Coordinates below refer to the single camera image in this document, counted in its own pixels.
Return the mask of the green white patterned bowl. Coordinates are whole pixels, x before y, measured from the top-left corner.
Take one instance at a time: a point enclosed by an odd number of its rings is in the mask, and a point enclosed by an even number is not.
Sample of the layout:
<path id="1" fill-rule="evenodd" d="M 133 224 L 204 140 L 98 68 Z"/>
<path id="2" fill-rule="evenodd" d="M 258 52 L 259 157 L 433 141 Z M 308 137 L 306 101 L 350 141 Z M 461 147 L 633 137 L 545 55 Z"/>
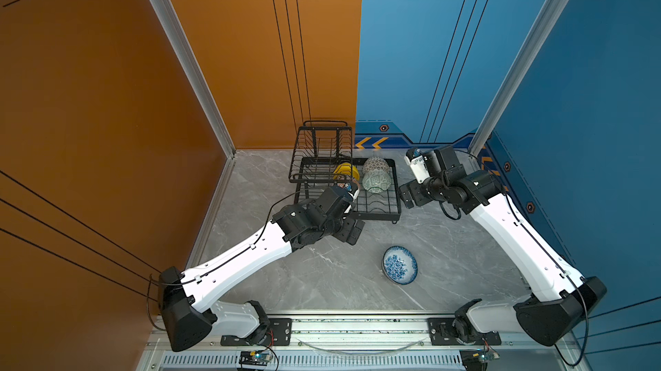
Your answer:
<path id="1" fill-rule="evenodd" d="M 383 169 L 372 169 L 363 176 L 363 188 L 370 194 L 381 194 L 392 186 L 392 178 L 389 171 Z"/>

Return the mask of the blue white floral bowl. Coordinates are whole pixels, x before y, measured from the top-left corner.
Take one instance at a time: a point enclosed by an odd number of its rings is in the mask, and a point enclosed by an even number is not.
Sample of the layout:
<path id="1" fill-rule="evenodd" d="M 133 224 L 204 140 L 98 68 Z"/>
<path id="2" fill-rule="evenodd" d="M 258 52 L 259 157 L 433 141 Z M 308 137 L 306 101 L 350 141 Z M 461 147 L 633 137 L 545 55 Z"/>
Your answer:
<path id="1" fill-rule="evenodd" d="M 390 281 L 399 285 L 411 284 L 418 276 L 416 258 L 402 246 L 392 246 L 384 252 L 382 269 Z"/>

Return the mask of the yellow bowl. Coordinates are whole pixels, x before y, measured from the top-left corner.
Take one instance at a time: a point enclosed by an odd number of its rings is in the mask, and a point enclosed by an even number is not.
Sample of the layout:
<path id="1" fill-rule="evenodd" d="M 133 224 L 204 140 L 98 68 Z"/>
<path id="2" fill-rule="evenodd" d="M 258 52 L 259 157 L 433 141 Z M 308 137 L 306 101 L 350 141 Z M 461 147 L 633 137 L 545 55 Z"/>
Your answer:
<path id="1" fill-rule="evenodd" d="M 349 162 L 339 164 L 332 172 L 332 177 L 337 183 L 359 182 L 361 178 L 357 167 Z"/>

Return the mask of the orange white patterned bowl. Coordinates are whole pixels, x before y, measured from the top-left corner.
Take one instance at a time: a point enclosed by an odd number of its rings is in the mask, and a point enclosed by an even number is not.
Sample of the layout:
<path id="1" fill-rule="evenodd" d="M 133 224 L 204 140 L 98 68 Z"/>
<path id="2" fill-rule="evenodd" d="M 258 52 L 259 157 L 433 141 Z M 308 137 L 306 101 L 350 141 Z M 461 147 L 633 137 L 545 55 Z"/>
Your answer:
<path id="1" fill-rule="evenodd" d="M 351 181 L 344 185 L 344 188 L 351 194 L 351 196 L 356 199 L 360 195 L 361 185 L 356 181 Z"/>

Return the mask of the black white patterned bowl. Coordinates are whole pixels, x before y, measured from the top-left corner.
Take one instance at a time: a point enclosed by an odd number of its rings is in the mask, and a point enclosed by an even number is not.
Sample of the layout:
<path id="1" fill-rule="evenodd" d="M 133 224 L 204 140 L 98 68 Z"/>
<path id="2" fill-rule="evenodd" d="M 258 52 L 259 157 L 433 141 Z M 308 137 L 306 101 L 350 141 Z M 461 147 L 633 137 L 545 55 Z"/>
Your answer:
<path id="1" fill-rule="evenodd" d="M 370 157 L 363 164 L 363 173 L 368 174 L 371 171 L 389 171 L 387 161 L 381 157 Z"/>

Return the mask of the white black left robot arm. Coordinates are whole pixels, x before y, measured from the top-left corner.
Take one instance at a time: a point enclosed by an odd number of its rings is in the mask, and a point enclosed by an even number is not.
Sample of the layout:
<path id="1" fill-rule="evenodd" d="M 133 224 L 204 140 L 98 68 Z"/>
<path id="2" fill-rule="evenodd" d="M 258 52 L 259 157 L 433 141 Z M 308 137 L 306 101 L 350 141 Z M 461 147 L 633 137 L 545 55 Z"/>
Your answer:
<path id="1" fill-rule="evenodd" d="M 355 245 L 365 223 L 351 213 L 355 195 L 337 185 L 316 199 L 271 211 L 262 228 L 223 254 L 180 271 L 160 273 L 158 309 L 170 348 L 182 352 L 213 333 L 260 345 L 271 323 L 255 300 L 225 303 L 221 297 L 260 269 L 326 237 Z"/>

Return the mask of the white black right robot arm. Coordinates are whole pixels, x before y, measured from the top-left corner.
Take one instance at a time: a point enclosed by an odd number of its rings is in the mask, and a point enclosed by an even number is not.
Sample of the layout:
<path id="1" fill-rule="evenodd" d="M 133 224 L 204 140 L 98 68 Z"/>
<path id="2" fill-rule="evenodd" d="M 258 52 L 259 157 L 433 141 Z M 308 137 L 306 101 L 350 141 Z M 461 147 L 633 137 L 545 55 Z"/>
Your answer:
<path id="1" fill-rule="evenodd" d="M 411 148 L 406 163 L 415 178 L 400 186 L 408 208 L 432 202 L 451 205 L 482 226 L 516 265 L 529 294 L 508 302 L 472 300 L 454 314 L 454 334 L 466 344 L 490 332 L 524 333 L 551 347 L 607 293 L 595 276 L 583 276 L 542 238 L 512 203 L 505 186 L 486 169 L 469 173 L 453 147 Z"/>

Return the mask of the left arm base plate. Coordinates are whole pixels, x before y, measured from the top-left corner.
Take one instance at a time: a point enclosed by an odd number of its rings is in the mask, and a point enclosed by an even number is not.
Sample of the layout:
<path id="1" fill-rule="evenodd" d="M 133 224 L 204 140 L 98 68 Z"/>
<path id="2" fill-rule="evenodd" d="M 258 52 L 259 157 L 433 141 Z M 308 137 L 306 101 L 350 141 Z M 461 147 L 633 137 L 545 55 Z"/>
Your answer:
<path id="1" fill-rule="evenodd" d="M 271 318 L 269 327 L 263 331 L 257 330 L 249 338 L 225 335 L 221 337 L 220 345 L 227 347 L 268 346 L 271 348 L 289 346 L 292 325 L 291 318 Z"/>

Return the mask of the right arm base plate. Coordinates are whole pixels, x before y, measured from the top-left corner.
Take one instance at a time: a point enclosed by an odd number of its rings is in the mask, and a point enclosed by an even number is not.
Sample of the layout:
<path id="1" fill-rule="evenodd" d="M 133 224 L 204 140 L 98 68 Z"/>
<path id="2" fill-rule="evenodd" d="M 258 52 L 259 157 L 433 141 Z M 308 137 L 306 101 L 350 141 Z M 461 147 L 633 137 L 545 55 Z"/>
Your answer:
<path id="1" fill-rule="evenodd" d="M 501 345 L 502 339 L 498 332 L 480 333 L 462 318 L 429 318 L 428 332 L 434 346 L 442 345 Z"/>

